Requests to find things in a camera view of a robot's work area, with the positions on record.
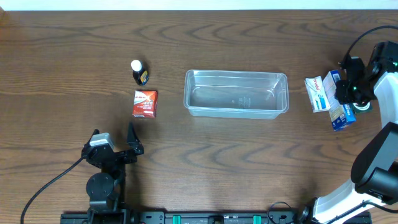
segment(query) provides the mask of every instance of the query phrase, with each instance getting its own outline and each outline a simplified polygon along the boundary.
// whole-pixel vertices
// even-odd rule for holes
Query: clear plastic container
[[[289,108],[283,73],[189,70],[184,106],[194,116],[275,119]]]

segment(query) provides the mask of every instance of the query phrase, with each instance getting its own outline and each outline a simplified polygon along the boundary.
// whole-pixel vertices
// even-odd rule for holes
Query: wooden table
[[[71,166],[95,128],[124,150],[133,121],[145,154],[127,166],[127,202],[169,211],[299,207],[349,179],[381,128],[379,106],[334,132],[312,113],[305,77],[338,68],[364,31],[397,24],[396,11],[7,12],[0,24],[0,219],[17,223],[30,197]],[[397,40],[380,30],[353,50]],[[149,64],[138,87],[130,62]],[[275,120],[202,118],[183,106],[189,69],[282,72],[289,110]],[[156,119],[131,116],[134,90],[157,90]],[[58,223],[85,211],[82,162],[40,194],[26,223]],[[397,217],[373,211],[375,223]]]

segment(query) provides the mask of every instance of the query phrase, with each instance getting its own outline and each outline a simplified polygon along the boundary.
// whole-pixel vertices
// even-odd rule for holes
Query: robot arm
[[[329,195],[316,199],[312,220],[307,223],[340,224],[373,207],[359,206],[363,202],[380,206],[398,202],[398,163],[395,162],[398,157],[398,150],[395,149],[397,142],[398,124],[387,123],[356,158],[351,179]],[[354,211],[343,216],[354,208]]]
[[[351,179],[310,204],[312,218],[307,223],[340,224],[373,207],[364,202],[383,206],[398,201],[398,163],[394,161],[398,156],[398,44],[377,44],[366,68],[360,58],[349,55],[340,65],[347,80],[337,83],[336,98],[341,104],[360,105],[378,100],[382,131],[355,160]]]
[[[374,86],[379,101],[381,126],[388,122],[398,124],[398,72],[386,72]]]

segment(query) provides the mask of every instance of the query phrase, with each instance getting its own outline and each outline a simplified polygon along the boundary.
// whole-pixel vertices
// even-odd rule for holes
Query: small bottle
[[[132,76],[136,80],[138,85],[145,85],[148,82],[149,74],[144,68],[142,63],[138,60],[133,60],[131,62]]]

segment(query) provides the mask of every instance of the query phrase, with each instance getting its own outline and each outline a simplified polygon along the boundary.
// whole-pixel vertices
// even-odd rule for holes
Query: red box
[[[136,91],[132,115],[136,118],[155,118],[157,91]]]

